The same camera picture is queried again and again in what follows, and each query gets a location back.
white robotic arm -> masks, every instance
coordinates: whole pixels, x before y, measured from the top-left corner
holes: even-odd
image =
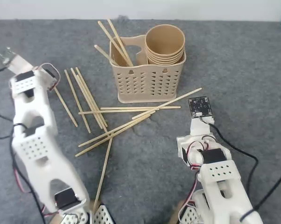
[[[89,195],[75,168],[63,155],[55,136],[57,126],[47,90],[57,79],[42,66],[34,67],[9,49],[3,63],[15,76],[10,84],[15,104],[12,146],[24,163],[28,178],[40,201],[50,212],[75,216],[74,224],[92,223]],[[50,182],[60,180],[69,188],[51,193]]]
[[[189,104],[192,116],[190,135],[177,138],[178,156],[187,166],[199,169],[197,179],[203,189],[192,195],[197,213],[194,213],[193,208],[187,208],[181,221],[240,224],[240,218],[253,207],[230,151],[217,143],[210,132],[208,123],[214,124],[214,119],[209,99],[191,98]],[[256,211],[247,216],[242,223],[263,224]]]

bamboo chopstick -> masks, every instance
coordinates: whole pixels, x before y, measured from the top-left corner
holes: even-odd
[[[106,151],[106,154],[105,154],[102,173],[101,173],[101,177],[100,177],[100,181],[99,181],[99,185],[98,185],[98,189],[97,189],[97,193],[96,193],[96,198],[95,198],[95,202],[94,202],[94,206],[93,206],[93,214],[96,213],[95,209],[96,209],[96,206],[97,206],[97,203],[98,203],[98,200],[99,200],[99,196],[100,196],[100,192],[101,192],[101,188],[102,188],[102,183],[103,183],[103,179],[104,179],[104,175],[105,175],[105,171],[106,171],[106,166],[107,166],[108,156],[109,156],[109,152],[111,150],[111,146],[112,146],[112,138],[110,138],[109,142],[108,142],[108,147],[107,147],[107,151]]]
[[[69,77],[69,74],[68,74],[67,70],[64,70],[64,72],[65,72],[65,75],[66,75],[66,77],[67,77],[67,80],[68,80],[69,86],[70,86],[70,88],[71,88],[71,91],[72,91],[72,93],[73,93],[73,96],[74,96],[75,102],[76,102],[76,104],[77,104],[77,107],[78,107],[79,111],[82,112],[83,109],[82,109],[82,107],[81,107],[81,105],[80,105],[80,102],[79,102],[78,97],[77,97],[77,95],[76,95],[76,92],[75,92],[75,89],[74,89],[73,84],[72,84],[72,82],[71,82],[71,79],[70,79],[70,77]],[[88,133],[91,133],[90,126],[89,126],[89,124],[88,124],[88,122],[87,122],[87,120],[86,120],[84,114],[82,114],[82,118],[83,118],[83,120],[84,120],[85,127],[86,127],[86,129],[88,130]]]
[[[147,114],[147,115],[143,116],[142,119],[136,120],[136,121],[133,122],[132,124],[130,124],[130,125],[128,125],[128,126],[122,128],[121,130],[119,130],[119,131],[117,131],[117,132],[115,132],[115,133],[109,135],[109,136],[106,137],[105,139],[103,139],[103,140],[97,142],[96,144],[94,144],[94,145],[92,145],[92,146],[86,148],[85,150],[81,151],[80,153],[77,153],[75,156],[78,157],[78,156],[80,156],[80,155],[82,155],[82,154],[84,154],[84,153],[86,153],[86,152],[92,150],[93,148],[95,148],[95,147],[101,145],[103,142],[106,142],[107,140],[109,140],[109,139],[113,138],[114,136],[116,136],[116,135],[118,135],[118,134],[124,132],[125,130],[131,128],[132,126],[134,126],[134,125],[136,125],[136,124],[142,122],[143,120],[147,119],[147,118],[150,117],[150,116],[151,116],[151,114]]]
[[[77,84],[78,84],[78,86],[79,86],[79,88],[80,88],[80,90],[81,90],[81,92],[82,92],[82,94],[83,94],[83,96],[84,96],[84,98],[85,98],[85,100],[86,100],[86,102],[87,102],[87,104],[88,104],[90,110],[91,110],[91,111],[94,111],[95,109],[93,108],[93,106],[92,106],[92,104],[91,104],[91,101],[90,101],[90,99],[89,99],[89,97],[88,97],[88,95],[87,95],[87,93],[86,93],[86,90],[84,89],[84,86],[83,86],[83,84],[82,84],[82,82],[81,82],[79,76],[75,74],[75,71],[74,71],[73,68],[71,68],[70,70],[71,70],[71,72],[72,72],[72,74],[73,74],[73,76],[74,76],[74,78],[75,78],[75,80],[76,80],[76,82],[77,82]],[[99,127],[100,127],[101,129],[103,129],[103,127],[102,127],[102,125],[101,125],[101,122],[99,121],[99,118],[98,118],[97,114],[94,114],[94,117],[95,117],[95,119],[96,119],[96,121],[97,121]]]
[[[89,95],[89,97],[91,99],[92,104],[94,104],[94,109],[96,111],[98,111],[99,107],[97,106],[96,101],[95,101],[94,97],[92,96],[90,89],[88,88],[87,84],[85,83],[83,76],[81,75],[78,67],[76,67],[75,69],[76,69],[78,75],[80,76],[80,79],[83,82],[85,89],[87,90],[87,93],[88,93],[88,95]],[[102,122],[104,123],[104,126],[107,127],[107,123],[106,123],[106,121],[105,121],[105,119],[104,119],[104,117],[103,117],[103,115],[101,113],[99,114],[99,119],[102,120]]]
[[[138,119],[135,119],[135,120],[131,120],[131,121],[129,121],[129,122],[127,122],[127,123],[125,123],[125,124],[123,124],[123,125],[117,127],[117,128],[112,129],[111,131],[108,131],[108,132],[106,132],[106,133],[104,133],[104,134],[101,134],[101,135],[97,136],[96,138],[93,138],[93,139],[88,140],[88,141],[86,141],[86,142],[84,142],[84,143],[81,143],[80,145],[78,145],[78,147],[81,147],[81,146],[85,146],[85,145],[87,145],[87,144],[90,144],[90,143],[92,143],[92,142],[94,142],[94,141],[96,141],[96,140],[98,140],[98,139],[101,139],[101,138],[103,138],[103,137],[105,137],[105,136],[107,136],[107,135],[109,135],[109,134],[111,134],[111,133],[113,133],[113,132],[115,132],[115,131],[117,131],[117,130],[120,130],[120,129],[122,129],[122,128],[124,128],[124,127],[126,127],[126,126],[128,126],[128,125],[130,125],[130,124],[132,124],[132,123],[134,123],[135,121],[140,120],[140,119],[141,119],[141,118],[138,118]]]
[[[75,119],[74,119],[74,117],[73,117],[72,113],[70,112],[69,108],[67,107],[67,105],[66,105],[66,103],[65,103],[64,99],[62,98],[62,96],[61,96],[60,92],[57,90],[57,88],[56,88],[56,87],[54,88],[54,90],[55,90],[55,92],[56,92],[56,94],[57,94],[58,98],[60,99],[60,101],[61,101],[62,105],[64,106],[64,108],[65,108],[65,110],[66,110],[67,114],[69,115],[70,119],[71,119],[71,120],[72,120],[72,122],[74,123],[75,127],[78,127],[77,122],[75,121]]]
[[[94,47],[99,51],[104,57],[106,57],[110,62],[114,63],[115,65],[119,66],[118,63],[115,62],[101,47],[98,45],[94,45]]]
[[[134,109],[152,109],[155,106],[131,106],[131,107],[100,107],[100,110],[134,110]],[[163,106],[161,109],[180,109],[181,106]]]
[[[107,19],[107,21],[108,21],[109,26],[111,27],[111,29],[112,29],[114,35],[116,36],[116,38],[117,38],[117,40],[118,40],[118,43],[120,44],[120,47],[122,48],[122,50],[123,50],[123,52],[124,52],[124,54],[125,54],[127,60],[128,60],[128,61],[132,64],[132,66],[133,66],[133,63],[132,63],[132,61],[131,61],[131,59],[130,59],[130,57],[129,57],[129,54],[128,54],[127,51],[126,51],[126,49],[125,49],[125,47],[124,47],[124,45],[123,45],[123,42],[122,42],[121,38],[120,38],[119,35],[118,35],[117,30],[116,30],[115,27],[113,26],[112,21],[111,21],[110,19]]]
[[[150,112],[152,112],[152,111],[156,111],[157,109],[160,109],[160,108],[163,107],[163,106],[166,106],[166,105],[169,105],[169,104],[171,104],[171,103],[173,103],[173,102],[176,102],[176,101],[178,101],[178,100],[180,100],[180,99],[182,99],[182,98],[184,98],[184,97],[187,97],[187,96],[189,96],[189,95],[191,95],[191,94],[193,94],[193,93],[199,92],[201,89],[202,89],[202,88],[198,88],[198,89],[193,90],[193,91],[191,91],[191,92],[188,92],[188,93],[186,93],[186,94],[184,94],[184,95],[182,95],[182,96],[179,96],[179,97],[176,98],[176,99],[173,99],[173,100],[171,100],[171,101],[169,101],[169,102],[166,102],[166,103],[164,103],[164,104],[161,104],[161,105],[159,105],[159,106],[157,106],[157,107],[155,107],[155,108],[153,108],[153,109],[150,109],[150,110],[148,110],[148,111],[146,111],[146,112],[140,113],[139,115],[134,116],[134,117],[132,118],[132,120],[137,119],[137,118],[139,118],[139,117],[141,117],[141,116],[144,116],[144,115],[146,115],[146,114],[148,114],[148,113],[150,113]]]
[[[126,56],[124,55],[124,53],[122,52],[122,50],[120,49],[120,47],[117,45],[117,43],[114,41],[114,39],[112,38],[112,36],[109,34],[109,32],[107,31],[107,29],[103,26],[101,21],[98,21],[99,26],[101,27],[101,29],[104,31],[104,33],[106,34],[106,36],[108,37],[108,39],[113,43],[113,45],[115,46],[115,48],[118,50],[118,52],[122,55],[122,57],[124,58],[124,60],[126,61],[126,63],[128,64],[128,66],[133,67],[133,64],[131,64],[128,59],[126,58]]]

beige plastic basket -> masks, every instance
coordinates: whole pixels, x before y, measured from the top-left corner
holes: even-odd
[[[119,64],[117,66],[111,63],[118,89],[118,99],[122,103],[162,102],[176,98],[186,54],[184,52],[177,64],[169,66],[148,64],[145,36],[121,37],[124,45],[141,48],[141,51],[136,54],[138,66],[133,67],[126,67],[125,60],[110,42],[110,57]]]

white wall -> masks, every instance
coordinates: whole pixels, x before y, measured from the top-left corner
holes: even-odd
[[[0,19],[281,21],[281,0],[0,0]]]

basket handle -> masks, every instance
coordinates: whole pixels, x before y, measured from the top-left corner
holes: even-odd
[[[124,45],[140,47],[140,51],[136,53],[136,61],[138,65],[148,64],[146,50],[145,50],[145,37],[146,35],[121,37],[121,40]]]
[[[131,45],[139,46],[141,48],[141,51],[143,51],[145,48],[145,37],[146,35],[121,37],[121,40],[126,46],[131,46]]]

